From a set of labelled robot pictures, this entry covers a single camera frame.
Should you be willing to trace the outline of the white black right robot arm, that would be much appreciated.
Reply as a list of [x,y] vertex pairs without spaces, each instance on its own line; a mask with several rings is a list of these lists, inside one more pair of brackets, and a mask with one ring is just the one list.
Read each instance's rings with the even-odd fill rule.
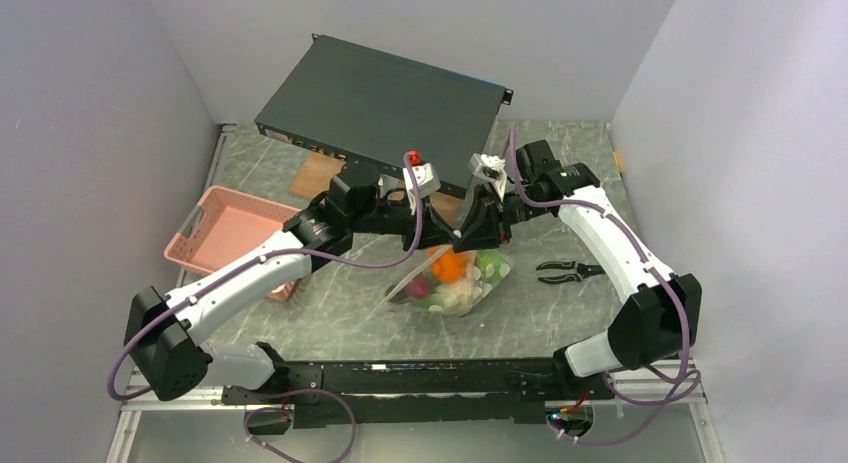
[[507,149],[509,159],[472,156],[469,167],[483,182],[455,250],[495,249],[511,240],[514,225],[551,214],[588,248],[621,302],[603,332],[555,352],[555,392],[574,398],[590,376],[688,357],[702,297],[696,277],[671,269],[641,242],[585,164],[561,163],[545,140]]

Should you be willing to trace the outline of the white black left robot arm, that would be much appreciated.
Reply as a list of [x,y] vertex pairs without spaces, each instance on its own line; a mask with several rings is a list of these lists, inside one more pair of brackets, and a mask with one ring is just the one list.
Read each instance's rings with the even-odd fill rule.
[[212,334],[249,304],[282,285],[317,272],[330,261],[345,263],[344,253],[357,233],[398,235],[404,252],[396,266],[417,249],[448,244],[455,233],[433,210],[430,194],[441,182],[433,165],[404,156],[402,201],[381,191],[381,177],[369,163],[348,163],[327,190],[289,218],[255,249],[199,281],[160,294],[147,287],[130,304],[124,347],[118,364],[132,359],[148,385],[121,394],[110,376],[109,395],[128,401],[149,392],[161,401],[175,400],[207,377],[211,369],[234,377],[264,403],[279,400],[287,389],[286,373],[276,356],[255,344],[233,355],[215,351]]

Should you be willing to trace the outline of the clear zip top bag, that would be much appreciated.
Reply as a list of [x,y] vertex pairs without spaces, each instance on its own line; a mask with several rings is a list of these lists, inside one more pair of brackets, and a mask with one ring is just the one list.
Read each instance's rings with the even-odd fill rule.
[[512,269],[511,258],[496,249],[456,252],[449,246],[432,247],[386,288],[381,303],[392,311],[462,317]]

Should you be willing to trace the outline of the orange fake fruit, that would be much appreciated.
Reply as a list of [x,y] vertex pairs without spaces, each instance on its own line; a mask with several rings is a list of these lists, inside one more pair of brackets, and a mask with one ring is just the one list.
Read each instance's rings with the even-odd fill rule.
[[469,265],[469,256],[467,253],[456,253],[449,246],[440,246],[428,250],[429,256],[434,256],[440,250],[444,250],[438,258],[430,265],[430,269],[435,278],[442,283],[453,283],[465,276],[467,266]]

